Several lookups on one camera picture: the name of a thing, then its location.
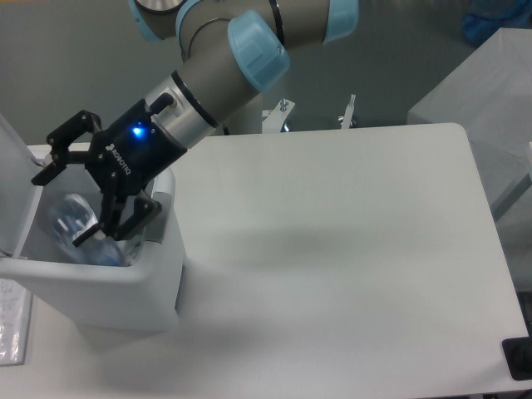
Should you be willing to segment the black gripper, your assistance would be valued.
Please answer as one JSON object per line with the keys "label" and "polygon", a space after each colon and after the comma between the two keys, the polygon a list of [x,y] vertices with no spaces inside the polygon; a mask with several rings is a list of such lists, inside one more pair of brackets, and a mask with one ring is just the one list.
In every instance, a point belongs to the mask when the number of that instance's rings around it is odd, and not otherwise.
{"label": "black gripper", "polygon": [[[161,212],[161,203],[143,189],[187,152],[155,123],[155,116],[169,106],[169,99],[157,99],[151,104],[142,99],[104,131],[100,131],[101,118],[97,114],[82,110],[47,136],[52,161],[32,178],[35,186],[49,184],[70,164],[85,164],[101,189],[108,186],[112,174],[116,175],[115,195],[103,195],[99,218],[75,236],[75,247],[98,232],[115,241],[131,239]],[[89,150],[70,151],[70,145],[85,133],[95,134]],[[132,195],[137,195],[132,214],[121,223],[126,197]]]}

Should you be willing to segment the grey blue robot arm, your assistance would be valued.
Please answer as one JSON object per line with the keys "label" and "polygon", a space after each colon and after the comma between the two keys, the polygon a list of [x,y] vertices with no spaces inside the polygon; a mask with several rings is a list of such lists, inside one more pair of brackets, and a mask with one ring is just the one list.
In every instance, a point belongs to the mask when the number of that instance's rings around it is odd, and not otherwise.
{"label": "grey blue robot arm", "polygon": [[351,34],[356,1],[133,1],[140,30],[175,38],[182,65],[108,127],[79,111],[47,136],[51,161],[33,179],[44,186],[81,164],[100,189],[99,218],[78,233],[116,241],[136,235],[161,204],[151,180],[267,91],[289,68],[289,51]]}

